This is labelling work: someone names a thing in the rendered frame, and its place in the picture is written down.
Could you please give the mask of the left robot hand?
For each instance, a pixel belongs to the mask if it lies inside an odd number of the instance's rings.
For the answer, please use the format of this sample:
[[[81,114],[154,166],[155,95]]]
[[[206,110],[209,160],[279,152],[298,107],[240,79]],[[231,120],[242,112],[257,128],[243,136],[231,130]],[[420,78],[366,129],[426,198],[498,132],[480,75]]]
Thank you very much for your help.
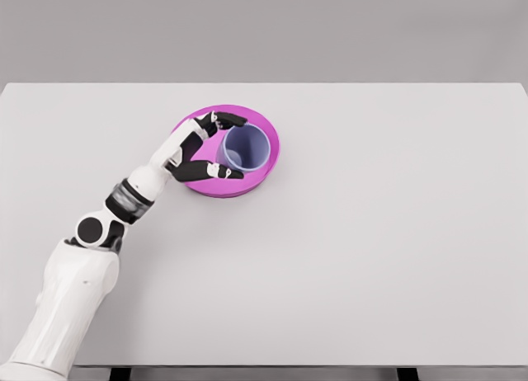
[[[211,111],[181,123],[151,157],[150,162],[170,172],[179,182],[243,179],[244,174],[224,164],[192,160],[203,144],[220,130],[243,127],[248,120],[222,111]]]

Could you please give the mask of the purple cup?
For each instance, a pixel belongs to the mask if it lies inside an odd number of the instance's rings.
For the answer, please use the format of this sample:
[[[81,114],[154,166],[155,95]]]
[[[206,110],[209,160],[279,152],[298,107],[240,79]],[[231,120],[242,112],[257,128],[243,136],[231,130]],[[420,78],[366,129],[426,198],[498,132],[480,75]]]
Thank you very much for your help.
[[[241,172],[255,172],[265,166],[271,155],[269,138],[251,124],[233,127],[221,139],[216,161]]]

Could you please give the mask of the magenta round plate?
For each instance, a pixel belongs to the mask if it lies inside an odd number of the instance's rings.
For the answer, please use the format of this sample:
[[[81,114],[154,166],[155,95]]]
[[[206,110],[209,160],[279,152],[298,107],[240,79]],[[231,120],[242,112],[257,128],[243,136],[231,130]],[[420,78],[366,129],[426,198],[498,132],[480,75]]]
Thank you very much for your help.
[[[231,198],[244,195],[263,183],[275,167],[281,151],[279,135],[275,126],[264,115],[250,108],[238,105],[216,105],[204,107],[184,117],[177,123],[172,131],[178,129],[184,121],[201,117],[211,111],[221,111],[240,115],[247,119],[247,125],[255,125],[261,129],[269,139],[271,147],[270,156],[266,163],[256,171],[243,171],[243,179],[211,178],[202,181],[185,182],[183,184],[202,195],[214,198]],[[223,150],[222,148],[224,147],[224,136],[228,133],[229,131],[220,130],[212,139],[205,141],[200,149],[194,154],[192,160],[207,160],[227,165],[225,163],[227,157],[221,155],[221,153]]]

